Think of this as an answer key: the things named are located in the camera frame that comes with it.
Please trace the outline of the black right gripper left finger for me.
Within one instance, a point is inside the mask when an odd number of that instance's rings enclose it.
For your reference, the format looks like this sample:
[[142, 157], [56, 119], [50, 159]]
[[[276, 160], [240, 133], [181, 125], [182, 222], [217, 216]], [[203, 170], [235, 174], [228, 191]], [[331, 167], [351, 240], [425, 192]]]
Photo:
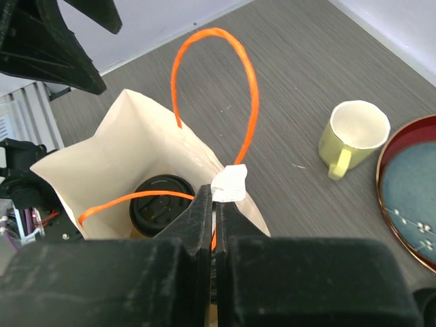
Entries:
[[2, 326], [207, 326], [212, 196], [148, 240], [35, 242], [1, 279]]

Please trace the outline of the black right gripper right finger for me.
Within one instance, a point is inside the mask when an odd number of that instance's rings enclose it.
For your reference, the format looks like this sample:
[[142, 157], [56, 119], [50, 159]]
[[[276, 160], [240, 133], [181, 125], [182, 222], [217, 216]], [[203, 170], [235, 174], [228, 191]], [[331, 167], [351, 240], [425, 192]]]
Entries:
[[364, 238], [272, 238], [216, 207], [220, 326], [419, 326], [389, 248]]

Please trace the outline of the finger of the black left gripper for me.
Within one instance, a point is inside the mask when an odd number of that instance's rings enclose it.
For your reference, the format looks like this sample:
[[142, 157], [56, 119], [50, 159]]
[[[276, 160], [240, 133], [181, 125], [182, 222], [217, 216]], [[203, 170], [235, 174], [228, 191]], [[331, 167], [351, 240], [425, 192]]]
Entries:
[[65, 0], [65, 2], [112, 34], [117, 34], [121, 30], [121, 18], [113, 0]]
[[1, 2], [1, 73], [95, 95], [106, 90], [57, 1]]

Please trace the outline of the black lid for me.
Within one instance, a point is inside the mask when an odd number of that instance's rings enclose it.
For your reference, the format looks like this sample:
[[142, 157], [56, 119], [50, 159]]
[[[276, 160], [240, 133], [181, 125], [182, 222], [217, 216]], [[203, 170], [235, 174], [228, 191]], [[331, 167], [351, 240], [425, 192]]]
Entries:
[[[140, 191], [174, 191], [195, 196], [192, 186], [183, 178], [163, 174], [150, 178], [137, 188]], [[191, 200], [176, 196], [146, 196], [131, 200], [129, 214], [135, 229], [143, 236], [154, 237], [172, 223]]]

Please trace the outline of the brown paper takeout bag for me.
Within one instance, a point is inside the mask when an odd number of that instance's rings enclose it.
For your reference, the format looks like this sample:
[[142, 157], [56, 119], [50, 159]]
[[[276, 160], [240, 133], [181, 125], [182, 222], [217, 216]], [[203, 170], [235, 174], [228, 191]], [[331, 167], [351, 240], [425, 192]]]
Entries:
[[[260, 107], [255, 70], [243, 45], [220, 28], [194, 33], [180, 47], [172, 67], [170, 84], [176, 86], [185, 51], [205, 37], [227, 40], [240, 57], [251, 93], [251, 115], [243, 145], [232, 165], [243, 164], [253, 139]], [[140, 191], [155, 176], [171, 174], [185, 179], [193, 189], [211, 188], [225, 166], [214, 152], [182, 122], [177, 106], [167, 109], [141, 93], [125, 89], [116, 98], [90, 138], [58, 150], [33, 164], [32, 172], [58, 195], [67, 216], [86, 239], [135, 238], [129, 217], [129, 201], [146, 196], [191, 196], [174, 191]], [[239, 211], [263, 233], [268, 227], [247, 194], [235, 202]]]

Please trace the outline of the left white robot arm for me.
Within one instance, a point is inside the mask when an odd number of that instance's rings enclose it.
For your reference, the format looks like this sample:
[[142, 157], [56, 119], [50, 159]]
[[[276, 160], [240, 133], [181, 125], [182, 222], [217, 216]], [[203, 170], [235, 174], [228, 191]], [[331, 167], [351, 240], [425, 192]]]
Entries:
[[80, 238], [54, 189], [31, 170], [64, 146], [48, 84], [106, 90], [56, 1], [2, 1], [1, 235], [13, 248], [44, 237]]

